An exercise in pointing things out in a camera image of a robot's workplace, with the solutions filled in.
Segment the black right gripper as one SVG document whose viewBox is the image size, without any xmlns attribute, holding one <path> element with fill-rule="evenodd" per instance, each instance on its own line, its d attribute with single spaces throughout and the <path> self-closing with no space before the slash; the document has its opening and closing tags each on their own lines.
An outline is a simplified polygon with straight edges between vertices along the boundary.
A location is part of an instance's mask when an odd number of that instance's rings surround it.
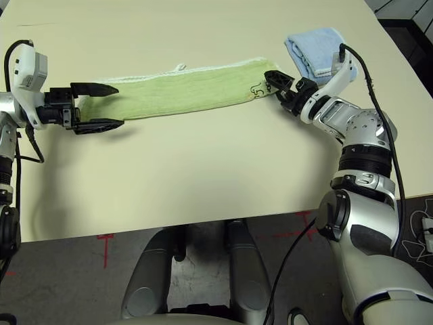
<svg viewBox="0 0 433 325">
<path fill-rule="evenodd" d="M 294 78 L 278 70 L 268 70 L 264 73 L 265 80 L 279 92 L 279 101 L 283 108 L 292 115 L 299 115 L 309 98 L 319 90 L 316 82 L 302 77 L 292 91 Z"/>
</svg>

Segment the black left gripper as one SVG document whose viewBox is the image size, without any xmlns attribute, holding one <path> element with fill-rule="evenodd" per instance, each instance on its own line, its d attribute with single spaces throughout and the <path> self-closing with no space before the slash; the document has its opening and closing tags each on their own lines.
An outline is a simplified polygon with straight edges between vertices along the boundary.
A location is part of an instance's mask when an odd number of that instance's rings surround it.
<svg viewBox="0 0 433 325">
<path fill-rule="evenodd" d="M 122 126 L 122 121 L 95 118 L 80 122 L 75 99 L 81 95 L 106 97 L 115 93 L 118 93 L 117 88 L 101 83 L 71 83 L 70 87 L 52 87 L 44 93 L 44 102 L 37 108 L 37 115 L 44 125 L 61 125 L 68 130 L 74 130 L 76 135 L 103 133 Z"/>
</svg>

